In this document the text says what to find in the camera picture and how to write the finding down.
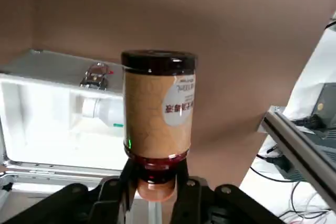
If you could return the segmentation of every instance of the white circular label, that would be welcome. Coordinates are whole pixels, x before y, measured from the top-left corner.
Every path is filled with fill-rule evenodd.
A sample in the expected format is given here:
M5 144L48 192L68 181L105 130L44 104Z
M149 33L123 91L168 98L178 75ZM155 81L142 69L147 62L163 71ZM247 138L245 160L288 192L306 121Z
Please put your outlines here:
M176 77L163 100L162 113L166 124L184 123L194 106L195 76Z

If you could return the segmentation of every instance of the white bottle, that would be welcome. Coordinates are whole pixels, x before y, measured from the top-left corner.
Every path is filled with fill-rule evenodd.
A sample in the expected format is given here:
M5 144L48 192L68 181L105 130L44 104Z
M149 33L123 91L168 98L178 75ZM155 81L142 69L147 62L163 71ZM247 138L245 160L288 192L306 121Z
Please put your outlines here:
M122 98L85 98L82 106L82 115L87 118L99 118L108 127L123 127L123 100Z

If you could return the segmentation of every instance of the beige wall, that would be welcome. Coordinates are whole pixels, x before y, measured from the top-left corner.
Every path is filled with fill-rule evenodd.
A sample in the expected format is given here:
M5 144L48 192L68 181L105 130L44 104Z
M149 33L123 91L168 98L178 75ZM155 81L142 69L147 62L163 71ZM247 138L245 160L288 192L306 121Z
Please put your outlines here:
M0 0L0 63L32 44L32 0Z
M2 57L32 45L119 60L126 49L199 55L191 174L239 185L271 104L286 105L336 0L1 0Z

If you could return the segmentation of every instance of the screw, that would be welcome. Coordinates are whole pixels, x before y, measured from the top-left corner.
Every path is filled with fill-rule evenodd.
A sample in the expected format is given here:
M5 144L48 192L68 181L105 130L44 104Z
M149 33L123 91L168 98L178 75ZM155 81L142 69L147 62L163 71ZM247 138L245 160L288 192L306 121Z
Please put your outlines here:
M40 49L32 49L34 54L40 54L41 52L43 52L43 50Z
M223 193L225 193L225 194L230 194L230 193L231 193L231 189L228 188L228 187L226 187L226 186L223 186L223 187L221 188L221 191L222 191Z
M81 189L79 187L75 187L74 189L72 189L73 194L78 193L80 191L81 191Z
M194 185L196 185L196 183L193 180L188 180L187 185L188 186L194 186Z
M115 186L115 185L117 185L117 183L118 183L118 181L112 180L109 185L110 186Z

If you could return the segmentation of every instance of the bottle cap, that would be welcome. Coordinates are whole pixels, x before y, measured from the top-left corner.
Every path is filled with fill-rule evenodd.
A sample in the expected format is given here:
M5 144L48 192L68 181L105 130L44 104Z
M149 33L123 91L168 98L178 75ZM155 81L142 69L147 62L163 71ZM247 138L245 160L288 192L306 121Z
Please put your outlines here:
M121 54L127 72L155 76L194 74L196 56L189 52L167 50L131 50Z
M148 201L166 201L173 195L174 188L175 178L164 184L150 184L142 179L138 182L139 195Z

